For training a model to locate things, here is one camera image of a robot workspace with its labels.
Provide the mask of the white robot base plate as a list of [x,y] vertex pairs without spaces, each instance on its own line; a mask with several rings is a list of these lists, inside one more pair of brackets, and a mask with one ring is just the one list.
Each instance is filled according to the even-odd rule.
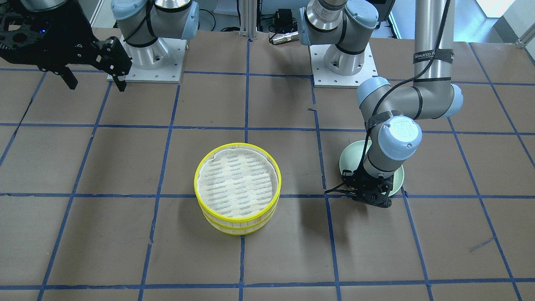
[[342,53],[335,45],[312,45],[309,53],[315,87],[356,89],[378,76],[369,44],[357,55]]

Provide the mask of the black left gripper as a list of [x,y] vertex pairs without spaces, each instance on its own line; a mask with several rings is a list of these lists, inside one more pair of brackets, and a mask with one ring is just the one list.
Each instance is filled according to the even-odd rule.
[[343,184],[348,187],[342,193],[351,196],[353,200],[380,208],[392,205],[389,193],[393,189],[394,175],[375,178],[364,169],[356,169],[353,172],[344,170],[341,177]]

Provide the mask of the second white robot base plate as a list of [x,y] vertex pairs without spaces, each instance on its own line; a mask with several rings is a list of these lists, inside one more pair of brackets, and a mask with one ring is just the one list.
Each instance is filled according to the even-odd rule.
[[179,84],[187,49],[187,40],[159,38],[154,44],[136,48],[122,41],[132,58],[132,67],[124,80],[130,83]]

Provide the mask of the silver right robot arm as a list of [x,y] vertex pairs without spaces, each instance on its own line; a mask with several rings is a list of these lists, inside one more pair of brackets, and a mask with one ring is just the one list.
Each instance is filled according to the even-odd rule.
[[140,62],[132,49],[149,49],[158,40],[191,40],[199,26],[193,0],[113,0],[113,17],[123,38],[96,38],[77,0],[8,0],[1,14],[1,57],[8,63],[34,65],[63,78],[70,89],[78,80],[70,64],[82,64],[112,76],[119,91],[124,77]]

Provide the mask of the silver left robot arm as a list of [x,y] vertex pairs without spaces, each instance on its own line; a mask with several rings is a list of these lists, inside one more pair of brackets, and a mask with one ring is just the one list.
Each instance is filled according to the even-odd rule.
[[[343,190],[353,200],[388,208],[395,172],[422,142],[417,120],[457,114],[463,105],[461,88],[451,82],[455,2],[416,2],[413,76],[392,86],[375,76],[359,84],[359,104],[366,137],[355,167],[341,171]],[[379,13],[366,0],[310,0],[300,8],[298,32],[302,45],[329,45],[324,62],[342,76],[359,72]]]

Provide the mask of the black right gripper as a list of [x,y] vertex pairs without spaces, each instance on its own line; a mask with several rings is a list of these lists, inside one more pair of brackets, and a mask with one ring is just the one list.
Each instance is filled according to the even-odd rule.
[[11,64],[35,65],[58,72],[75,90],[78,79],[68,64],[91,65],[113,76],[119,92],[126,90],[132,62],[119,39],[99,40],[80,8],[29,12],[10,8],[1,15],[1,57]]

